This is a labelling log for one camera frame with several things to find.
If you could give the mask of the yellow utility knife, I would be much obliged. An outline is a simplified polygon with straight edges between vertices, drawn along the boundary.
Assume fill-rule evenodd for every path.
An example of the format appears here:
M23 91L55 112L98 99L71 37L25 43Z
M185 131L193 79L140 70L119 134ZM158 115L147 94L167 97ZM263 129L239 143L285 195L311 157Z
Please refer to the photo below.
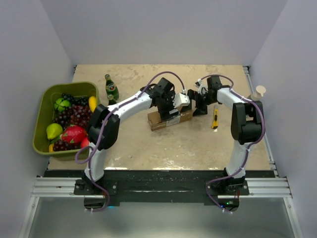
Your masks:
M211 128L214 130L218 128L218 105L215 105L213 109L213 121L211 124Z

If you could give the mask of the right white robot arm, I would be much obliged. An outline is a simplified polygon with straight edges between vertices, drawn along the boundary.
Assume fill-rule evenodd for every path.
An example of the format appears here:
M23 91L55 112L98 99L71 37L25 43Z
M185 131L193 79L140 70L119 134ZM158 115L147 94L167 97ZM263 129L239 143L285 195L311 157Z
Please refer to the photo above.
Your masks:
M234 139L230 162L224 170L224 176L214 181L221 181L220 188L227 195L238 189L236 179L245 176L245 167L252 148L265 134L263 105L234 91L233 81L227 76L212 74L199 79L195 86L198 90L189 89L187 95L194 100L193 116L203 116L208 112L208 105L220 104L231 110L231 135Z

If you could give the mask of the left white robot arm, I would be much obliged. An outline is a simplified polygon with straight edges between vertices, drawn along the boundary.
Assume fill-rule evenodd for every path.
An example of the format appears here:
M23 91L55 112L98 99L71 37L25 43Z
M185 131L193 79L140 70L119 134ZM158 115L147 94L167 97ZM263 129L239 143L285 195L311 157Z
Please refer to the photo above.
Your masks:
M187 106L189 101L184 89L176 93L174 85L165 78L157 84L148 83L130 98L105 107L98 105L87 126L89 156L84 170L88 180L85 189L91 194L98 194L103 188L100 180L104 176L102 166L106 159L107 150L118 138L119 127L126 119L135 114L156 107L161 119L172 119L179 115L179 108Z

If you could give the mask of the brown cardboard express box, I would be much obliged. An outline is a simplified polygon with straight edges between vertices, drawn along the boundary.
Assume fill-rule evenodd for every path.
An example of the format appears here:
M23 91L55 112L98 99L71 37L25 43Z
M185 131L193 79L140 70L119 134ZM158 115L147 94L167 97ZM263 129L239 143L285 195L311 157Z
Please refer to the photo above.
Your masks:
M187 110L182 112L182 107L177 108L177 114L171 116L167 120L162 120L158 111L149 113L147 115L148 123L151 131L156 131L166 127L174 126L186 121L190 121L193 117L193 111Z

